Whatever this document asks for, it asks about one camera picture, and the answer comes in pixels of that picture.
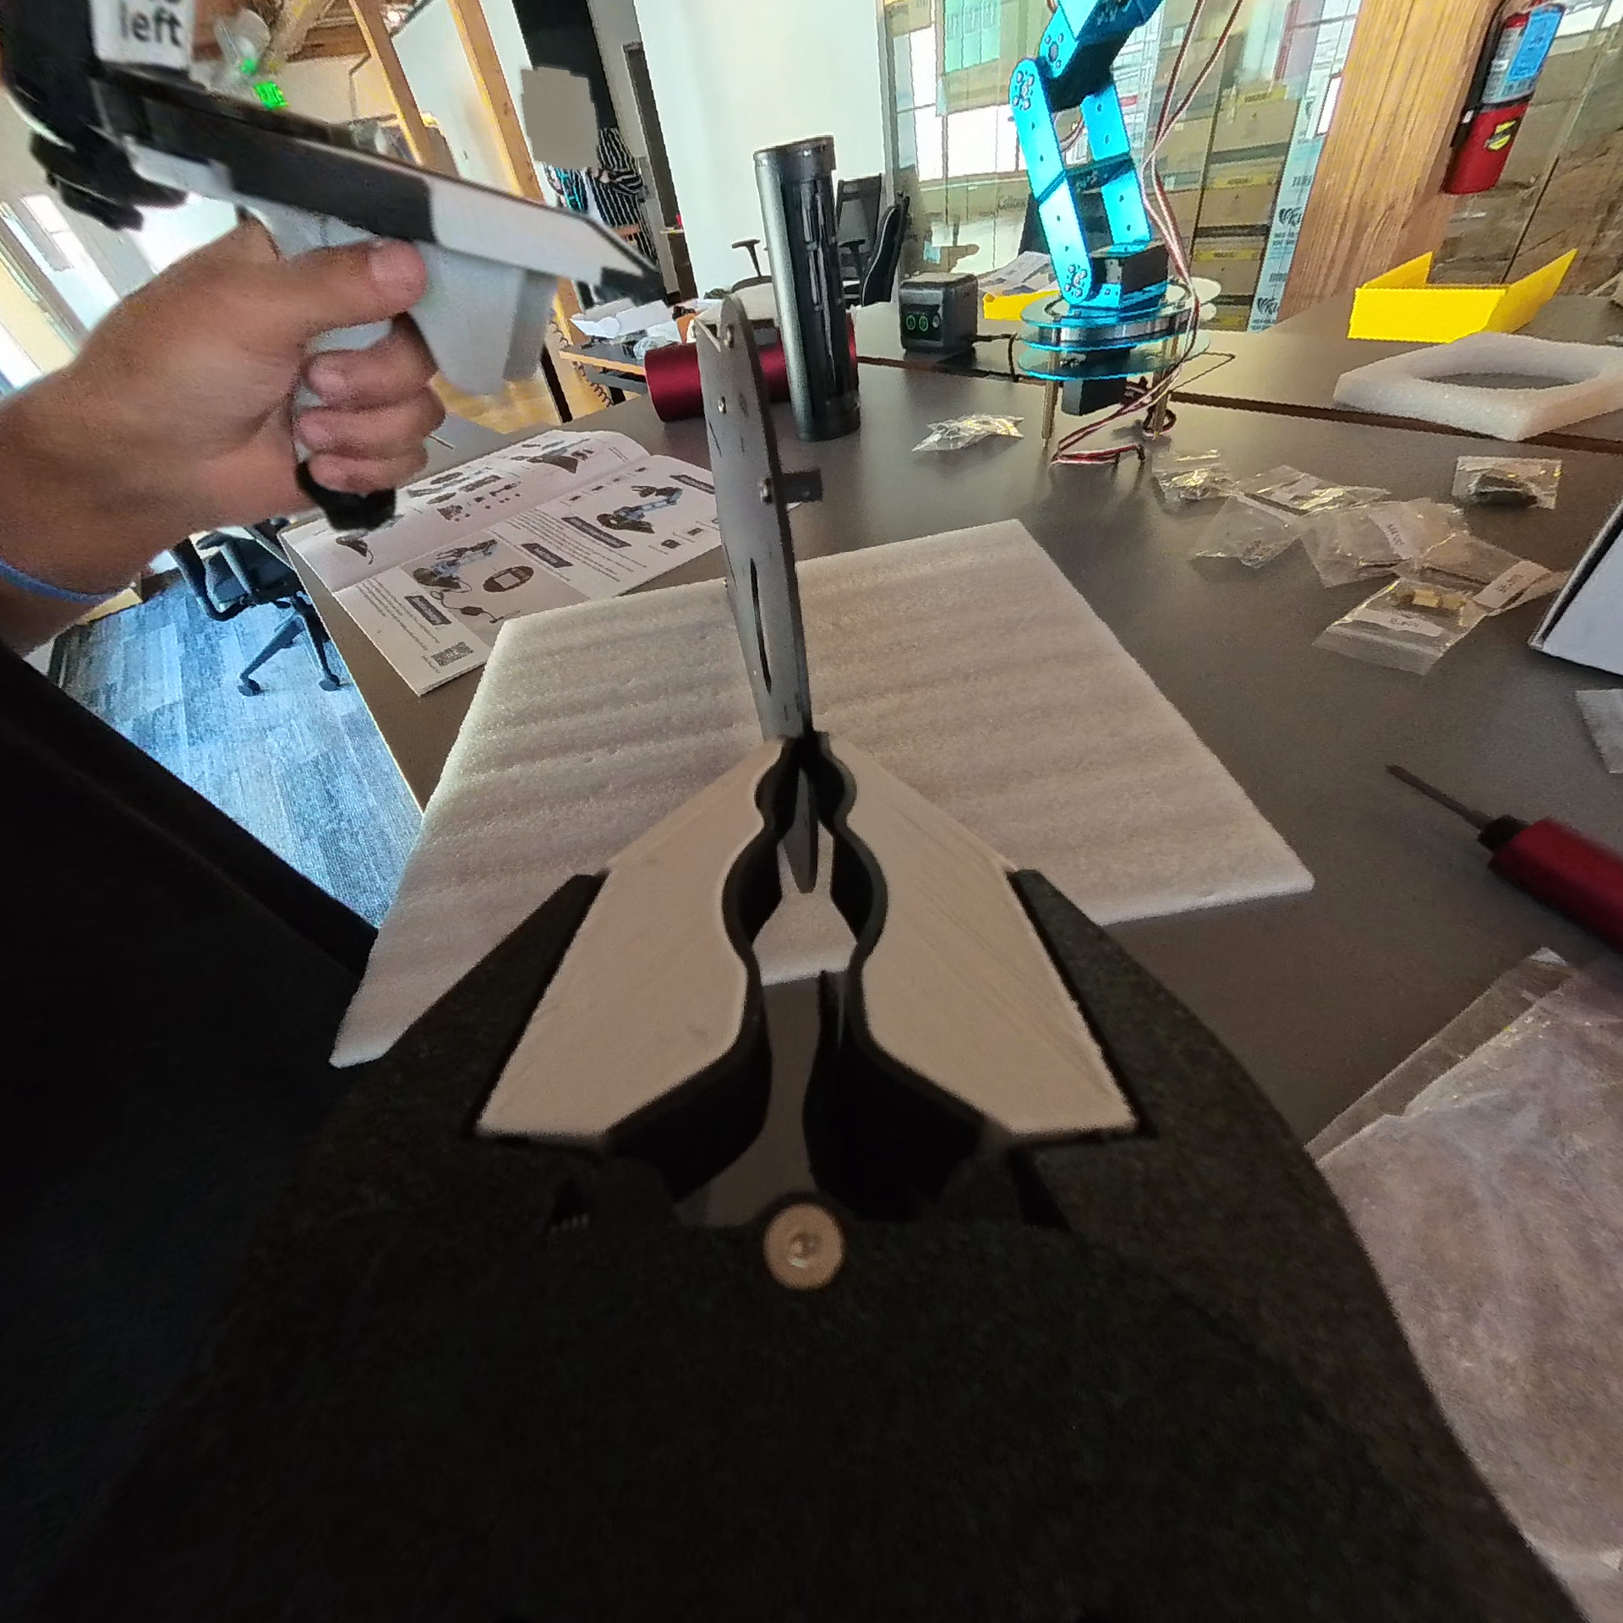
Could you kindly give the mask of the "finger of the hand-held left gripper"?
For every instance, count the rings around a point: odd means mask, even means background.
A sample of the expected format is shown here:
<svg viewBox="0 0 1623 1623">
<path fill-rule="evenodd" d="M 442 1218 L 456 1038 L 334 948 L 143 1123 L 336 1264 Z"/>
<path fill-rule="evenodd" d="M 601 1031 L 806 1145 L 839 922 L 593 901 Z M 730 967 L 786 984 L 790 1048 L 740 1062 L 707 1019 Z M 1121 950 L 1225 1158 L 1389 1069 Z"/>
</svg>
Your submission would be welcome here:
<svg viewBox="0 0 1623 1623">
<path fill-rule="evenodd" d="M 657 264 L 583 213 L 450 177 L 427 177 L 435 246 L 580 283 L 599 293 L 659 293 Z"/>
</svg>

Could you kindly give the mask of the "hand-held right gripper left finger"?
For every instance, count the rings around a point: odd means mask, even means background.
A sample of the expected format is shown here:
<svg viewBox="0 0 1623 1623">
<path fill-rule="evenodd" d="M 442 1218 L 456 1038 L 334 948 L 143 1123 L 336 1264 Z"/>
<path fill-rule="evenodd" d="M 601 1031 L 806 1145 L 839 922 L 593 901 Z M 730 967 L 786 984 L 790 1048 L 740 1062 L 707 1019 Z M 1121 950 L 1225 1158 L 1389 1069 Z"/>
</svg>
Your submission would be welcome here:
<svg viewBox="0 0 1623 1623">
<path fill-rule="evenodd" d="M 607 1145 L 734 1052 L 796 795 L 796 749 L 759 745 L 609 864 L 479 1133 Z"/>
</svg>

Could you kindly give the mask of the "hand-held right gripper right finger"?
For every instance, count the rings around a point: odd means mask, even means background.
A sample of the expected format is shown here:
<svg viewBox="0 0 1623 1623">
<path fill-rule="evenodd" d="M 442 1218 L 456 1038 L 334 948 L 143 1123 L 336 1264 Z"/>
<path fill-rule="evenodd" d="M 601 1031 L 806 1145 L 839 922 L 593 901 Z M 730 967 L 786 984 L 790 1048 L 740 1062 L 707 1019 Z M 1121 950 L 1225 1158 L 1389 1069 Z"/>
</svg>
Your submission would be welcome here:
<svg viewBox="0 0 1623 1623">
<path fill-rule="evenodd" d="M 1014 1145 L 1136 1125 L 1016 872 L 867 752 L 817 737 L 858 1044 Z"/>
</svg>

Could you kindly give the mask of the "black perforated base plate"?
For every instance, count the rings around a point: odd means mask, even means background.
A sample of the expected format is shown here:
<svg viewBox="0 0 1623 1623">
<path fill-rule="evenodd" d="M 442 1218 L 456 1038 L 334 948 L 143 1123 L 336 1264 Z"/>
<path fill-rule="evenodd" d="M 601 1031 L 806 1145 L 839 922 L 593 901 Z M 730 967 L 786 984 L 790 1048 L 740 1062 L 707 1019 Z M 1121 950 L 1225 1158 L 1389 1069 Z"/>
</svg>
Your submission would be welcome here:
<svg viewBox="0 0 1623 1623">
<path fill-rule="evenodd" d="M 761 480 L 782 470 L 755 322 L 728 295 L 697 323 L 703 428 L 717 497 L 726 594 L 763 741 L 786 745 L 794 766 L 782 851 L 798 892 L 819 878 L 817 805 L 810 778 L 815 741 L 806 635 L 788 511 L 763 505 Z"/>
</svg>

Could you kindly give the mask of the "grey desk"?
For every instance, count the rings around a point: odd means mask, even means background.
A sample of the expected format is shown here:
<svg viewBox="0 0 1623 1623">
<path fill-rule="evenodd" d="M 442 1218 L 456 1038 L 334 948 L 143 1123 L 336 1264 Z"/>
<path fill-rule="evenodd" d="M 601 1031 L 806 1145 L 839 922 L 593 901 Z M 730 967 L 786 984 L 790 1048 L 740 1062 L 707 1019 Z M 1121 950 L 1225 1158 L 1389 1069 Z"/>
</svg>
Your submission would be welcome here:
<svg viewBox="0 0 1623 1623">
<path fill-rule="evenodd" d="M 914 432 L 968 385 L 902 372 L 867 385 L 864 434 L 821 451 L 829 505 L 808 515 L 821 559 L 1020 523 L 1310 870 L 1304 895 L 1115 924 L 1258 1067 L 1291 1127 L 1351 1108 L 1524 955 L 1582 955 L 1385 776 L 1397 760 L 1461 797 L 1619 834 L 1619 787 L 1582 739 L 1573 677 L 1524 652 L 1521 621 L 1486 623 L 1420 679 L 1318 654 L 1335 608 L 1306 565 L 1200 569 L 1200 526 L 1148 480 L 1045 476 L 1026 443 L 916 459 Z M 413 700 L 361 635 L 338 644 L 429 805 L 481 673 Z"/>
</svg>

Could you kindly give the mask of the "person's left hand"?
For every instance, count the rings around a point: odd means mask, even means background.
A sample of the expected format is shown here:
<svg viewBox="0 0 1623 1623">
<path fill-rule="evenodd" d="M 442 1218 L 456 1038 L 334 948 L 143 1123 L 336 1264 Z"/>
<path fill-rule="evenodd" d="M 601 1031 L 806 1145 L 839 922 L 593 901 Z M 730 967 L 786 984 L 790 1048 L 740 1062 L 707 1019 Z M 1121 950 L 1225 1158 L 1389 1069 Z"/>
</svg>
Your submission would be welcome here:
<svg viewBox="0 0 1623 1623">
<path fill-rule="evenodd" d="M 4 403 L 2 557 L 83 592 L 174 542 L 298 513 L 296 466 L 396 490 L 440 426 L 406 320 L 417 250 L 276 254 L 247 219 L 124 300 L 64 370 Z"/>
</svg>

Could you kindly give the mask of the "red cylinder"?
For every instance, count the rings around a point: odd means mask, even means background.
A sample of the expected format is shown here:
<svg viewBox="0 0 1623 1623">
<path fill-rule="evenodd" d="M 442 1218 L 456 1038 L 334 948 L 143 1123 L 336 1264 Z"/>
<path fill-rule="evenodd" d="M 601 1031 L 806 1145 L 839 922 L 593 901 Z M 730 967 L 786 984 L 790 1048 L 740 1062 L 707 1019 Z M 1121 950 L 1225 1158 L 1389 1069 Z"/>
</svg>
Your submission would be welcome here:
<svg viewBox="0 0 1623 1623">
<path fill-rule="evenodd" d="M 697 329 L 690 331 L 690 339 L 692 343 L 649 351 L 641 360 L 647 397 L 659 420 L 667 424 L 703 416 Z M 784 354 L 777 333 L 769 333 L 769 341 L 759 347 L 759 362 L 771 403 L 788 403 Z"/>
</svg>

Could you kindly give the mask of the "black cylinder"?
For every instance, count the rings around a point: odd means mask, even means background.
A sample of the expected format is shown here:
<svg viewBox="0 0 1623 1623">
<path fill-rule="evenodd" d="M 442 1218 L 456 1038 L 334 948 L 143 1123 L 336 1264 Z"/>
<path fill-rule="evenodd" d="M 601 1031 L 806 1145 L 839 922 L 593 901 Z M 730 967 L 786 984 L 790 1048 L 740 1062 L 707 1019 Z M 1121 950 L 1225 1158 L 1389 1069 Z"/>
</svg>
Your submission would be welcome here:
<svg viewBox="0 0 1623 1623">
<path fill-rule="evenodd" d="M 839 267 L 835 171 L 831 136 L 755 153 L 784 376 L 802 441 L 840 439 L 860 428 L 860 366 Z"/>
</svg>

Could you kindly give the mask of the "white foam sheet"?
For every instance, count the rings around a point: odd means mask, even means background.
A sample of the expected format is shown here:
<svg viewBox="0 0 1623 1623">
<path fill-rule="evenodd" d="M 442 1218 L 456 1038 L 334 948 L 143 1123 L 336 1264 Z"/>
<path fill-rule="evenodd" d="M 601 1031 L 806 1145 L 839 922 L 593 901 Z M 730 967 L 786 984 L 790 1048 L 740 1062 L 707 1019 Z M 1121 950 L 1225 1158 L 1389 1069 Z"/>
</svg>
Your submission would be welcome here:
<svg viewBox="0 0 1623 1623">
<path fill-rule="evenodd" d="M 1016 521 L 798 571 L 815 722 L 1103 926 L 1310 870 Z M 332 1065 L 375 1062 L 572 880 L 761 743 L 721 582 L 506 625 Z"/>
</svg>

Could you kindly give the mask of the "illustrated assembly manual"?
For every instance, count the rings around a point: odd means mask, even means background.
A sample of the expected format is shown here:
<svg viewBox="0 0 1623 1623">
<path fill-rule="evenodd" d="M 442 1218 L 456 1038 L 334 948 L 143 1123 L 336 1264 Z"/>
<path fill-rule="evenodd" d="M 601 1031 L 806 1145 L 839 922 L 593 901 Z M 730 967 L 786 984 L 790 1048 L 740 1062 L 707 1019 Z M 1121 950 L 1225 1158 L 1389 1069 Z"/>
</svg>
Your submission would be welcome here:
<svg viewBox="0 0 1623 1623">
<path fill-rule="evenodd" d="M 618 434 L 545 434 L 396 494 L 375 530 L 282 536 L 417 698 L 481 669 L 498 631 L 612 600 L 719 548 L 707 470 Z"/>
</svg>

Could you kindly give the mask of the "black charger with green display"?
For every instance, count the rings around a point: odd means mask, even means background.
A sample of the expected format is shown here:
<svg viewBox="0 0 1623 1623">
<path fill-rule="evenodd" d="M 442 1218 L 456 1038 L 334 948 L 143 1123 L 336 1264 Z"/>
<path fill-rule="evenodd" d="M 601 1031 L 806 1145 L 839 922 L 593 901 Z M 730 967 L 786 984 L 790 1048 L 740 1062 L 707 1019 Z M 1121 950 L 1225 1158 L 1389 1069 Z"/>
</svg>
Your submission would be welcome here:
<svg viewBox="0 0 1623 1623">
<path fill-rule="evenodd" d="M 898 343 L 904 356 L 958 358 L 974 352 L 981 325 L 981 293 L 974 275 L 924 271 L 896 289 Z"/>
</svg>

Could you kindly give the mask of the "black office chair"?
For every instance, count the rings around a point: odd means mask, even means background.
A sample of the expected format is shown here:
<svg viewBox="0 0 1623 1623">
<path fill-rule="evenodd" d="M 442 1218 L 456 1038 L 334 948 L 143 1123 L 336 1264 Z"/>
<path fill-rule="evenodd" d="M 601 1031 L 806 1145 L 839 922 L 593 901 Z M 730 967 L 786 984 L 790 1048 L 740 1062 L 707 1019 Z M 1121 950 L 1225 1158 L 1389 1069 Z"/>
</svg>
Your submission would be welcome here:
<svg viewBox="0 0 1623 1623">
<path fill-rule="evenodd" d="M 319 689 L 344 687 L 332 662 L 332 640 L 309 600 L 301 579 L 280 546 L 286 521 L 263 521 L 176 542 L 170 557 L 207 619 L 232 623 L 247 611 L 272 608 L 282 623 L 272 640 L 238 673 L 236 691 L 245 698 L 263 693 L 257 671 L 298 642 L 309 646 L 319 671 Z"/>
</svg>

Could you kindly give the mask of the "person's black top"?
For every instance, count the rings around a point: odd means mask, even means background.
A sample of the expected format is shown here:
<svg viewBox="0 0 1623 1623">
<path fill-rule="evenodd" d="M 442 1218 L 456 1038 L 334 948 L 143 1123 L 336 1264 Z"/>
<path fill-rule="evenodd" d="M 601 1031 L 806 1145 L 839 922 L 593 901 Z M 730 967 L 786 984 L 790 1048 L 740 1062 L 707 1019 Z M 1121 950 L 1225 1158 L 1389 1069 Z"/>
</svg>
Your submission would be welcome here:
<svg viewBox="0 0 1623 1623">
<path fill-rule="evenodd" d="M 2 662 L 2 1603 L 141 1456 L 346 1083 L 375 928 Z"/>
</svg>

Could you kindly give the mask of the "blue wristband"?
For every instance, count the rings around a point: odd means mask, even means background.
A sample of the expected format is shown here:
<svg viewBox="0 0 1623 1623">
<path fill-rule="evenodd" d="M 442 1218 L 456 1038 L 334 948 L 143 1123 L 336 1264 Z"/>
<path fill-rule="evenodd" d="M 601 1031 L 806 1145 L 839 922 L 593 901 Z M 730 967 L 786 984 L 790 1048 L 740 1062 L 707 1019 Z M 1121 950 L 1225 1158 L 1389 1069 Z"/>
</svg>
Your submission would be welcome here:
<svg viewBox="0 0 1623 1623">
<path fill-rule="evenodd" d="M 8 590 L 17 592 L 21 596 L 41 600 L 41 602 L 70 606 L 75 611 L 83 611 L 83 613 L 87 613 L 95 608 L 100 608 L 100 606 L 108 604 L 110 600 L 122 598 L 122 594 L 127 592 L 126 584 L 118 584 L 118 586 L 112 586 L 112 588 L 106 588 L 106 590 L 97 588 L 97 590 L 91 590 L 91 592 L 75 590 L 75 588 L 58 584 L 58 582 L 44 580 L 37 575 L 31 575 L 31 573 L 19 569 L 17 565 L 10 563 L 6 557 L 2 557 L 2 584 Z"/>
</svg>

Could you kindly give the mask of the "large clear plastic bag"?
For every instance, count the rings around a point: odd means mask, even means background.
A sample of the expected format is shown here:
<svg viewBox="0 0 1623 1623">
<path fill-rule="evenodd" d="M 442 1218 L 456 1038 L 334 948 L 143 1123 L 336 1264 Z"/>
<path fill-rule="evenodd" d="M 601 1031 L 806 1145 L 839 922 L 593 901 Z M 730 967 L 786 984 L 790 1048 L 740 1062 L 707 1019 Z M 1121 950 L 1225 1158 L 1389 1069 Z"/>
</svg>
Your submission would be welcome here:
<svg viewBox="0 0 1623 1623">
<path fill-rule="evenodd" d="M 1455 1436 L 1621 1620 L 1621 980 L 1536 951 L 1310 1143 Z"/>
</svg>

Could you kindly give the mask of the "cluster of small hardware bags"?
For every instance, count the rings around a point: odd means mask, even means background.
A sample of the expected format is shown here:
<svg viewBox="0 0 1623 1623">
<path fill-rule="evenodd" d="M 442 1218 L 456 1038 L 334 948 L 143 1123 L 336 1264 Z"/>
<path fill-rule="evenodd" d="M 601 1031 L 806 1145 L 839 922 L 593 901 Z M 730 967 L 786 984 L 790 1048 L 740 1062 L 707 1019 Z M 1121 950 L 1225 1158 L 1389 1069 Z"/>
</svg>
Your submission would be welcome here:
<svg viewBox="0 0 1623 1623">
<path fill-rule="evenodd" d="M 1163 507 L 1204 515 L 1190 561 L 1262 573 L 1296 555 L 1325 590 L 1370 594 L 1316 638 L 1316 650 L 1407 677 L 1430 675 L 1482 625 L 1557 596 L 1569 582 L 1482 538 L 1463 507 L 1399 499 L 1291 465 L 1238 476 L 1219 453 L 1155 461 Z"/>
</svg>

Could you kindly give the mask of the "grey table with orange edge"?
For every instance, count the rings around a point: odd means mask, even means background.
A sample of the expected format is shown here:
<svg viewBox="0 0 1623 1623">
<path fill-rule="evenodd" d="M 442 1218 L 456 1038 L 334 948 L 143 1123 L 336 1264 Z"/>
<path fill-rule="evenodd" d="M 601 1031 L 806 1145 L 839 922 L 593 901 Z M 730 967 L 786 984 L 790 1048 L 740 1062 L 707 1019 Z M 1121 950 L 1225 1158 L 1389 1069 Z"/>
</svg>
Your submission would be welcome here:
<svg viewBox="0 0 1623 1623">
<path fill-rule="evenodd" d="M 1343 374 L 1389 356 L 1408 354 L 1414 345 L 1351 339 L 1352 296 L 1343 295 L 1312 306 L 1308 312 L 1275 323 L 1260 333 L 1215 333 L 1208 354 L 1192 362 L 1173 397 L 1184 405 L 1221 410 L 1273 414 L 1306 420 L 1343 420 L 1349 424 L 1426 430 L 1420 420 L 1352 412 L 1333 403 L 1333 385 Z M 1569 341 L 1619 354 L 1609 345 L 1621 333 L 1621 310 L 1606 298 L 1555 295 L 1532 316 L 1524 335 L 1546 341 Z M 1486 368 L 1459 376 L 1480 387 L 1536 391 L 1553 387 L 1515 372 L 1493 374 Z M 1621 453 L 1621 414 L 1602 414 L 1540 436 L 1534 449 L 1563 453 Z"/>
</svg>

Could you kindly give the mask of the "cardboard box with white flap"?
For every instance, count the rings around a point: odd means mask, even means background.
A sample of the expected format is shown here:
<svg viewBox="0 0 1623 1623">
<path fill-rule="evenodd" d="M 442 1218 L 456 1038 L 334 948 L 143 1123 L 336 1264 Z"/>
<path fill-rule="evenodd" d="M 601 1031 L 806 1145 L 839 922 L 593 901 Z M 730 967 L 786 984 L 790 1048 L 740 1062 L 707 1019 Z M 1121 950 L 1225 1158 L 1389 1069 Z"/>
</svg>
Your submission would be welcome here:
<svg viewBox="0 0 1623 1623">
<path fill-rule="evenodd" d="M 1604 523 L 1553 598 L 1528 648 L 1621 677 L 1621 507 Z"/>
</svg>

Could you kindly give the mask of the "yellow plastic box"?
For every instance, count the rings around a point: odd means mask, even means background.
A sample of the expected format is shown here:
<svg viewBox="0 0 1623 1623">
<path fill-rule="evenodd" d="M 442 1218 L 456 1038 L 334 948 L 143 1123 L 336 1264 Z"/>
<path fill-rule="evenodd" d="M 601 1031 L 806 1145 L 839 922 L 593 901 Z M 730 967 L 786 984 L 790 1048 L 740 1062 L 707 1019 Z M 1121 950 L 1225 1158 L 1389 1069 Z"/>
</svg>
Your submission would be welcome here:
<svg viewBox="0 0 1623 1623">
<path fill-rule="evenodd" d="M 1352 293 L 1349 339 L 1443 345 L 1476 333 L 1519 333 L 1561 289 L 1577 254 L 1503 285 L 1432 285 L 1432 254 Z"/>
</svg>

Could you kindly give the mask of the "red fire extinguisher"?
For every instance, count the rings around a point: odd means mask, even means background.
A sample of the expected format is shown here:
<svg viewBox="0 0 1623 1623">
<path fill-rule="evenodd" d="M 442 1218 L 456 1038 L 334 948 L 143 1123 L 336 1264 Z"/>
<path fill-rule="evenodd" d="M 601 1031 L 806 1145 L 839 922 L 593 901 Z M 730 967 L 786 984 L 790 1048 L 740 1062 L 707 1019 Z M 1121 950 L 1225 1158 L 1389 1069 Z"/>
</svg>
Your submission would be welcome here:
<svg viewBox="0 0 1623 1623">
<path fill-rule="evenodd" d="M 1497 10 L 1451 138 L 1439 188 L 1445 196 L 1486 194 L 1499 182 L 1565 16 L 1559 3 L 1505 3 Z"/>
</svg>

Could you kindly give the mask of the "red handled screwdriver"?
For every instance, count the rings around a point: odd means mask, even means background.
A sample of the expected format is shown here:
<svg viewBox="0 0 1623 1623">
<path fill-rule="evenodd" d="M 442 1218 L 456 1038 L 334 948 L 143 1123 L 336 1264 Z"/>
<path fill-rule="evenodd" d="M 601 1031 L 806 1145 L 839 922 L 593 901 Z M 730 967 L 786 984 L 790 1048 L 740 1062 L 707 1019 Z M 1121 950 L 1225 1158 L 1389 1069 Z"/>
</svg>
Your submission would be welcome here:
<svg viewBox="0 0 1623 1623">
<path fill-rule="evenodd" d="M 1488 853 L 1488 868 L 1532 901 L 1621 951 L 1621 857 L 1551 818 L 1492 818 L 1451 799 L 1399 764 L 1385 772 L 1401 785 L 1466 822 Z"/>
</svg>

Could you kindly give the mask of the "white foam frame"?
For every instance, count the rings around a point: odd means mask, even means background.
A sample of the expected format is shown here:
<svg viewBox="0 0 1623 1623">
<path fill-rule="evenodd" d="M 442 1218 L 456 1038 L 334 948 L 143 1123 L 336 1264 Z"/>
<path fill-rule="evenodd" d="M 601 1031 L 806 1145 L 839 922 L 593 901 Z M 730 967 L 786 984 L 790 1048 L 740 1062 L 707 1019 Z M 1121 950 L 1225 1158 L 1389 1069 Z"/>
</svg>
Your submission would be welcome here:
<svg viewBox="0 0 1623 1623">
<path fill-rule="evenodd" d="M 1621 351 L 1482 331 L 1349 372 L 1333 401 L 1476 437 L 1530 441 L 1621 407 Z"/>
</svg>

